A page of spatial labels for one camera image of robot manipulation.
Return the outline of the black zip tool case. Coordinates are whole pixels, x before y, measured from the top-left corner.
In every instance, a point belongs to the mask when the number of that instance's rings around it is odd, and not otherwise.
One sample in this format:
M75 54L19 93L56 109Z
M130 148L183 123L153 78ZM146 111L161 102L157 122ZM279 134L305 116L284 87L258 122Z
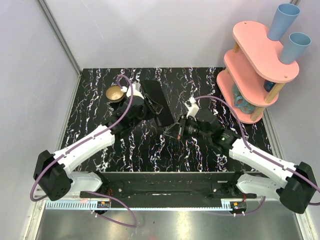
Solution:
M146 104L152 112L152 118L157 127L165 128L172 125L175 120L170 111L160 82L156 80L142 80L140 83Z

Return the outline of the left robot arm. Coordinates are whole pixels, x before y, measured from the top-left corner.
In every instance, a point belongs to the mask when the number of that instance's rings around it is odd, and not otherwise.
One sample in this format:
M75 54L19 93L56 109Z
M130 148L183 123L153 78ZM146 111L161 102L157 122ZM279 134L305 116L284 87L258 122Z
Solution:
M97 198L108 193L108 182L99 171L76 172L84 161L102 149L113 146L142 121L154 120L159 128L170 125L172 115L162 92L134 91L96 129L75 143L54 153L38 155L30 199L57 201L64 196L89 192Z

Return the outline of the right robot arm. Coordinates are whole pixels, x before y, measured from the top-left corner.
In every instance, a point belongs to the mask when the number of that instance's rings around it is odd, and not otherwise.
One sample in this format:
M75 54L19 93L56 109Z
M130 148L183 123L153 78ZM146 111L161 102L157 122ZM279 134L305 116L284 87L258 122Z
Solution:
M318 189L309 164L295 164L266 153L222 127L217 117L208 111L201 110L194 117L182 115L164 134L177 140L201 140L217 154L240 161L263 174L259 177L241 173L227 185L228 195L232 198L243 194L270 197L292 212L303 214Z

